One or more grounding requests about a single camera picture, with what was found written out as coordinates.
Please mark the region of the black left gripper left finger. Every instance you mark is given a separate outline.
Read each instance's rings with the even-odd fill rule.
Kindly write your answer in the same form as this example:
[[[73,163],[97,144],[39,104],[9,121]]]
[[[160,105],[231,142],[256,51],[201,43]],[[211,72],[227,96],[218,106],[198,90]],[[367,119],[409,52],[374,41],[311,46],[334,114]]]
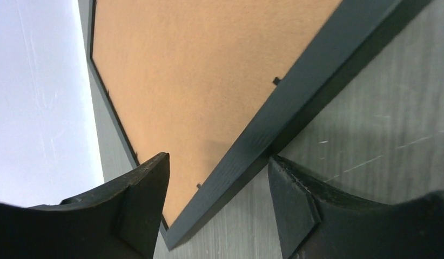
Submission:
[[[0,203],[0,258],[153,258],[169,177],[158,153],[58,205]]]

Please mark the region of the black picture frame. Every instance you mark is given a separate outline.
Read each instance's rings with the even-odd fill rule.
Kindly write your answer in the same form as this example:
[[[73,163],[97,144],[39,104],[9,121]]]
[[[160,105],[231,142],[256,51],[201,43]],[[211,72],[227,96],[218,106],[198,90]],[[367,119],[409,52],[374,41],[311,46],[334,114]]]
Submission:
[[[91,1],[87,59],[138,166],[170,155],[186,243],[429,1]]]

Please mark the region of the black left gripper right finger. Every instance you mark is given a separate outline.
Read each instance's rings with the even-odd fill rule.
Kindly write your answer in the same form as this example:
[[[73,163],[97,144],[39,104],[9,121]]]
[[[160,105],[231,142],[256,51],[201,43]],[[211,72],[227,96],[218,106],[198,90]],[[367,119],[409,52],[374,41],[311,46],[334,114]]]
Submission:
[[[283,258],[444,258],[444,190],[387,205],[280,156],[268,180]]]

